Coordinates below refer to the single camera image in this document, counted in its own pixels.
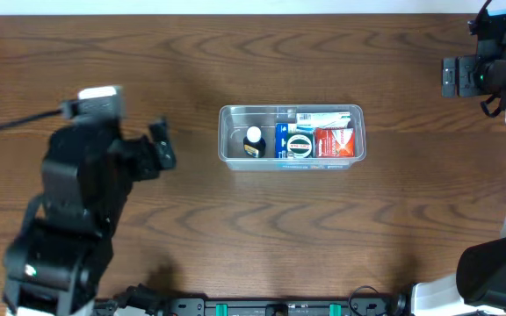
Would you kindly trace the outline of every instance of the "plastic bin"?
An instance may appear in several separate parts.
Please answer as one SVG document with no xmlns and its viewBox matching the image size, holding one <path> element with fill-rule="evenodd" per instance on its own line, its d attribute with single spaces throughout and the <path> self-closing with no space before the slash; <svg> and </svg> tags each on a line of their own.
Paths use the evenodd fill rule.
<svg viewBox="0 0 506 316">
<path fill-rule="evenodd" d="M 348 158 L 274 158 L 275 126 L 277 123 L 295 123 L 296 113 L 349 111 L 349 127 L 355 129 L 355 156 Z M 247 129 L 258 126 L 267 144 L 263 158 L 251 158 L 243 150 Z M 232 170 L 341 170 L 366 157 L 365 121 L 362 110 L 354 104 L 325 105 L 226 105 L 220 110 L 218 122 L 218 156 Z"/>
</svg>

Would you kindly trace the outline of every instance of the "green connector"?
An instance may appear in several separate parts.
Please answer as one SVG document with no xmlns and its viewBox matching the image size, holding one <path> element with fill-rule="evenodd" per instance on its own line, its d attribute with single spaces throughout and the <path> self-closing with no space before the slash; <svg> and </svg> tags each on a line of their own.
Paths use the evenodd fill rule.
<svg viewBox="0 0 506 316">
<path fill-rule="evenodd" d="M 341 316 L 341 306 L 339 304 L 329 305 L 329 316 Z"/>
<path fill-rule="evenodd" d="M 228 316 L 228 306 L 225 304 L 216 304 L 216 316 Z"/>
</svg>

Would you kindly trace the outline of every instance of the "wood grain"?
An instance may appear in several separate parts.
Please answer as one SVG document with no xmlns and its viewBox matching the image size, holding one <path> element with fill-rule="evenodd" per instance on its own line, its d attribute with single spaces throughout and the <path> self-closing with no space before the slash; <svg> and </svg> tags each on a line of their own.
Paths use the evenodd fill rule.
<svg viewBox="0 0 506 316">
<path fill-rule="evenodd" d="M 125 87 L 126 136 L 169 118 L 178 167 L 135 185 L 103 297 L 138 283 L 212 297 L 394 291 L 454 272 L 506 211 L 503 119 L 440 96 L 441 58 L 475 49 L 469 18 L 0 18 L 0 122 L 112 83 Z M 217 156 L 225 104 L 349 103 L 368 141 L 349 171 L 235 173 Z M 65 124 L 0 134 L 0 297 L 4 250 Z"/>
</svg>

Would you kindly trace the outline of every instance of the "black cable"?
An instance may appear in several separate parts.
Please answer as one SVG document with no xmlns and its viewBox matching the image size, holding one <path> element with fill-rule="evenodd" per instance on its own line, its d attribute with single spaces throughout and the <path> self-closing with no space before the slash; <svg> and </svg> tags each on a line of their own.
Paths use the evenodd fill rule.
<svg viewBox="0 0 506 316">
<path fill-rule="evenodd" d="M 352 305 L 351 305 L 351 301 L 352 301 L 352 297 L 357 294 L 358 291 L 360 290 L 363 290 L 363 289 L 369 289 L 369 290 L 372 290 L 372 291 L 375 291 L 376 293 L 379 293 L 378 291 L 376 291 L 376 289 L 374 289 L 372 286 L 370 285 L 363 285 L 359 288 L 357 288 L 354 292 L 351 293 L 351 295 L 349 296 L 349 308 L 351 309 L 351 312 L 353 312 L 355 315 L 357 316 L 362 316 L 359 312 L 357 312 L 354 308 L 352 308 Z"/>
<path fill-rule="evenodd" d="M 28 227 L 36 217 L 36 213 L 39 211 L 39 207 L 42 204 L 42 194 L 33 197 L 26 207 L 25 216 L 23 217 L 23 224 L 21 225 L 20 233 L 25 233 Z"/>
<path fill-rule="evenodd" d="M 20 118 L 20 119 L 17 119 L 17 120 L 8 122 L 8 123 L 3 123 L 0 125 L 0 132 L 3 131 L 4 129 L 12 128 L 15 126 L 21 126 L 23 124 L 33 122 L 38 119 L 49 118 L 54 115 L 58 115 L 60 113 L 61 113 L 61 110 L 45 111 L 45 112 L 35 114 L 35 115 L 29 116 L 26 118 L 22 118 L 22 119 Z"/>
</svg>

